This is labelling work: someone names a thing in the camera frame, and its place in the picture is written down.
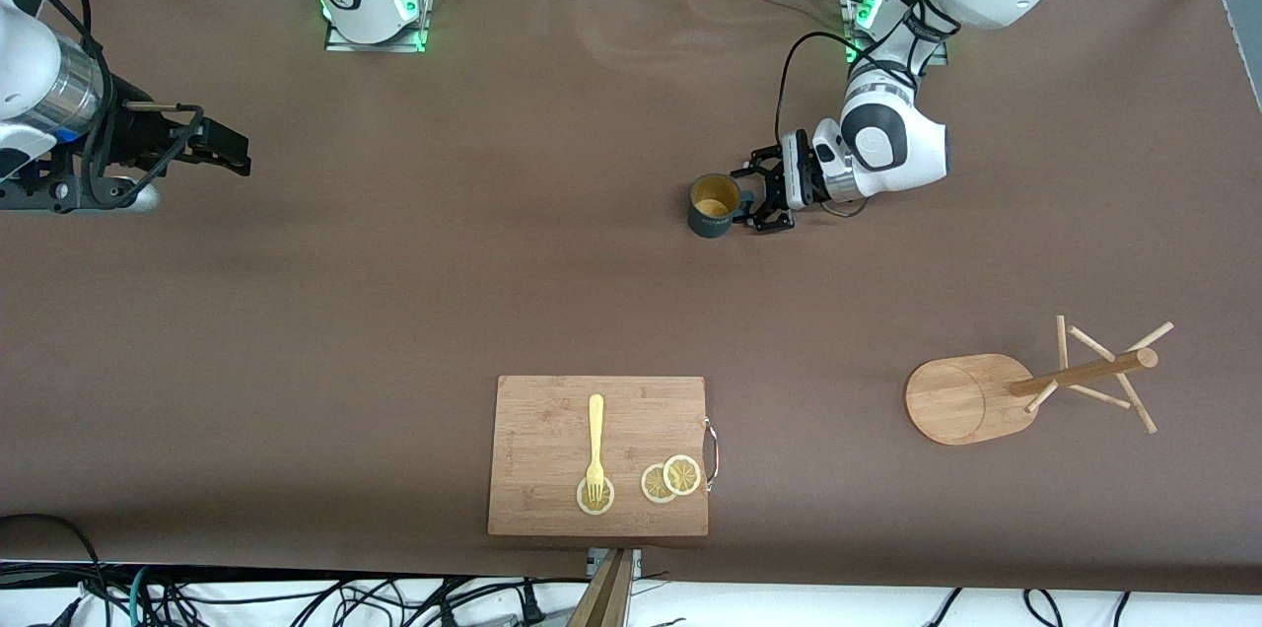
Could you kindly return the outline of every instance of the wooden dowel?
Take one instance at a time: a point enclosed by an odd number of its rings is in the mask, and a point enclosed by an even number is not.
[[[1078,327],[1069,327],[1069,334],[1078,341],[1083,341],[1083,343],[1087,344],[1087,348],[1094,349],[1095,353],[1099,353],[1100,358],[1107,358],[1107,361],[1117,361],[1117,357],[1113,356],[1113,352],[1100,346],[1099,341],[1095,341],[1090,338],[1090,336],[1084,334],[1084,332]]]
[[[1069,367],[1069,341],[1065,341],[1065,318],[1056,315],[1056,353],[1060,355],[1060,367]]]
[[[1030,401],[1030,405],[1026,406],[1026,411],[1032,413],[1039,410],[1039,406],[1042,405],[1042,401],[1050,399],[1051,394],[1056,392],[1056,386],[1058,384],[1055,381],[1050,381],[1050,384],[1046,385],[1042,392],[1039,394],[1039,397],[1032,399],[1032,401]]]
[[[1157,365],[1157,352],[1150,348],[1131,349],[1122,353],[1116,361],[1092,361],[1082,366],[1065,367],[1064,371],[1045,372],[1042,376],[1008,384],[1008,392],[1015,396],[1032,396],[1041,392],[1050,381],[1058,381],[1061,386],[1078,386],[1089,384],[1095,378],[1114,376],[1117,372],[1138,371],[1141,367],[1153,367]]]
[[[1170,332],[1171,329],[1174,329],[1174,327],[1175,327],[1174,322],[1166,322],[1165,324],[1162,324],[1162,325],[1159,325],[1159,327],[1156,327],[1156,329],[1153,329],[1153,331],[1151,332],[1151,334],[1148,334],[1148,336],[1145,336],[1145,337],[1143,337],[1142,339],[1140,339],[1140,341],[1136,341],[1136,342],[1135,342],[1135,346],[1133,346],[1133,347],[1131,347],[1131,348],[1127,348],[1127,349],[1141,349],[1141,348],[1148,348],[1150,346],[1152,346],[1152,342],[1153,342],[1153,341],[1157,341],[1157,339],[1160,339],[1160,338],[1161,338],[1162,336],[1166,336],[1166,334],[1169,334],[1169,332]]]
[[[1131,410],[1131,404],[1126,402],[1123,399],[1117,399],[1109,395],[1104,395],[1099,392],[1099,390],[1090,390],[1085,386],[1069,386],[1069,390],[1076,390],[1078,392],[1083,394],[1089,399],[1099,399],[1100,401],[1108,402],[1109,405],[1122,407],[1122,410]]]
[[[1152,416],[1148,415],[1148,409],[1143,407],[1143,401],[1140,399],[1140,394],[1135,392],[1135,386],[1131,385],[1131,380],[1127,378],[1126,372],[1118,372],[1117,381],[1122,384],[1122,390],[1126,390],[1126,396],[1131,399],[1135,411],[1140,413],[1140,420],[1143,420],[1143,429],[1148,430],[1148,434],[1156,433],[1157,425],[1152,420]]]

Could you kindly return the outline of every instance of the cutting board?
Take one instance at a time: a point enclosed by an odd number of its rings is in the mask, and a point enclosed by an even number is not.
[[[591,460],[587,401],[604,396],[601,462],[613,506],[578,508]],[[491,460],[492,536],[704,536],[709,498],[695,492],[654,503],[640,476],[685,453],[704,464],[705,381],[688,377],[500,376]]]

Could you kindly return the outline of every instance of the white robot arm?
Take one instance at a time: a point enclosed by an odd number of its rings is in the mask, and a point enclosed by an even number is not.
[[[338,35],[365,44],[387,42],[423,11],[419,0],[321,3]],[[0,0],[0,209],[144,212],[158,202],[146,183],[172,160],[249,174],[245,138],[196,107],[184,107],[194,111],[187,127],[167,120],[167,110],[110,74],[90,38],[80,44],[54,34],[14,0]],[[85,151],[93,151],[95,165],[80,165],[76,173],[73,160],[87,159]],[[109,164],[146,174],[140,183],[105,178]]]
[[[751,165],[734,173],[766,177],[764,160],[781,160],[782,182],[769,178],[767,204],[751,222],[767,231],[787,228],[793,209],[864,201],[945,177],[946,127],[915,107],[929,56],[962,25],[1001,29],[1039,1],[880,0],[857,24],[873,44],[851,67],[839,119],[824,120],[810,138],[803,129],[785,134],[775,151],[755,151]]]

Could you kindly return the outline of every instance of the mug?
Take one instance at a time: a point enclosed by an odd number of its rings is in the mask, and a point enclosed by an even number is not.
[[[700,237],[719,237],[732,218],[747,214],[753,192],[743,192],[728,174],[704,174],[689,192],[688,227]]]

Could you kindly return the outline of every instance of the brown table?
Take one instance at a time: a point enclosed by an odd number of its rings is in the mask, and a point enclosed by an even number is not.
[[[5,512],[111,560],[575,573],[486,534],[496,376],[704,376],[711,536],[646,571],[1262,585],[1262,116],[1219,0],[962,34],[921,97],[949,178],[719,241],[687,183],[771,141],[829,0],[440,0],[415,57],[328,56],[312,0],[95,6],[114,69],[246,132],[255,174],[182,165],[153,217],[4,220]],[[842,74],[803,47],[785,126],[835,115]],[[993,443],[912,429],[920,362],[1050,370],[1058,313],[1123,348],[1176,322],[1136,377],[1159,434],[1068,394]]]

